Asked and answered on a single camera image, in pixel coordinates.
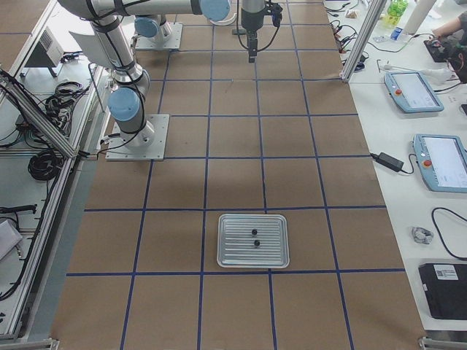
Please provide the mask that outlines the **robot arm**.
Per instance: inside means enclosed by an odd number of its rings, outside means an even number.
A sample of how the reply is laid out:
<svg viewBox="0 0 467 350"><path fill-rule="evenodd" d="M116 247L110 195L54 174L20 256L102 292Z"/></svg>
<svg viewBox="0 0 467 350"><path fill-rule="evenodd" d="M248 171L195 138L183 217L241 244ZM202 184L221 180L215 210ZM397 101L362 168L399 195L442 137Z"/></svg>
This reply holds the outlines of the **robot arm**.
<svg viewBox="0 0 467 350"><path fill-rule="evenodd" d="M198 1L198 4L201 13L212 23L224 20L231 10L231 1ZM254 63L258 54L258 30L263 27L267 14L266 1L243 1L241 6L239 2L236 4L236 28L233 35L237 36L240 45L248 52L249 63ZM162 15L160 19L154 15L136 16L134 27L137 35L155 42L162 42L170 36L168 23Z"/></svg>
<svg viewBox="0 0 467 350"><path fill-rule="evenodd" d="M166 140L155 140L155 127L144 110L150 88L150 77L135 59L123 29L121 16L194 14L207 12L205 1L60 1L73 15L88 21L95 37L110 62L117 90L109 96L107 106L119 129L122 144L109 147L107 153L123 152L134 160L155 160L159 156L153 144L164 146Z"/></svg>

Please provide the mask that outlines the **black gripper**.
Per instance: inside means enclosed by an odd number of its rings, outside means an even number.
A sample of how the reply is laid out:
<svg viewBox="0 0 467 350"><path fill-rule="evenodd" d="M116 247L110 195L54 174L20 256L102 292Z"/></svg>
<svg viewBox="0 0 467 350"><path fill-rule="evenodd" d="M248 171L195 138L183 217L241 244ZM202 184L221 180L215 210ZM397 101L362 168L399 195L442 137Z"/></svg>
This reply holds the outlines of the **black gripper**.
<svg viewBox="0 0 467 350"><path fill-rule="evenodd" d="M241 10L242 28L247 32L247 45L253 46L257 41L257 32L263 26L263 10L259 12L248 12ZM249 47L249 63L255 62L255 48Z"/></svg>

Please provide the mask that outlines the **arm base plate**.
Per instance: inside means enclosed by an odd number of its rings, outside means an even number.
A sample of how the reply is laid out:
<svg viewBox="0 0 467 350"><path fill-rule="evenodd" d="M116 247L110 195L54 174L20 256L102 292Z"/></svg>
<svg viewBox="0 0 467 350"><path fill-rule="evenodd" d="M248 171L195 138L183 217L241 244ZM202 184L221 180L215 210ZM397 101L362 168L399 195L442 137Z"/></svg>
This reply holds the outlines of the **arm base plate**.
<svg viewBox="0 0 467 350"><path fill-rule="evenodd" d="M178 50L182 38L181 23L135 23L136 51Z"/></svg>
<svg viewBox="0 0 467 350"><path fill-rule="evenodd" d="M114 122L112 132L120 136L109 140L110 151L105 158L108 161L162 161L165 155L166 140L169 129L168 114L147 114L145 128L133 139L132 135L121 133Z"/></svg>

